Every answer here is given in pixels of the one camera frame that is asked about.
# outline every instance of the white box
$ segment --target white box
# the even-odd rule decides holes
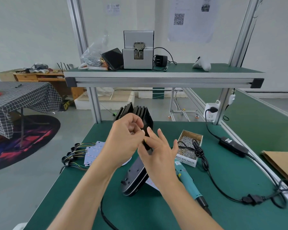
[[[180,141],[183,136],[187,136],[187,137],[190,137],[192,139],[199,140],[200,141],[200,146],[202,145],[202,142],[203,142],[203,136],[202,135],[199,135],[199,134],[196,134],[196,133],[193,133],[193,132],[190,132],[190,131],[183,130],[181,135],[180,135],[180,137],[179,137],[179,139],[178,139],[178,141]],[[185,157],[183,155],[180,155],[179,153],[177,153],[176,158],[179,161],[181,161],[182,163],[184,163],[184,164],[190,165],[192,167],[196,166],[197,158],[196,158],[196,160],[194,160],[194,159]]]

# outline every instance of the wooden desk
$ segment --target wooden desk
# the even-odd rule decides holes
[[[61,96],[72,95],[74,100],[84,92],[83,87],[67,87],[65,77],[62,72],[14,73],[14,77],[16,81],[50,82]]]

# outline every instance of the qr code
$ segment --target qr code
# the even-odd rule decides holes
[[[183,25],[184,14],[175,14],[174,25]]]

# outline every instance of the box of screws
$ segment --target box of screws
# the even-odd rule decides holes
[[[201,146],[202,141],[203,141],[202,135],[183,130],[178,139],[178,146],[187,146],[187,147],[194,148],[193,143],[192,143],[193,139],[197,141],[199,146]],[[187,165],[190,165],[192,167],[196,166],[197,157],[195,153],[186,148],[180,148],[178,150],[176,158],[179,161]]]

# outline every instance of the cardboard sheet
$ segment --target cardboard sheet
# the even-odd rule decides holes
[[[288,152],[263,151],[263,155],[288,180]]]

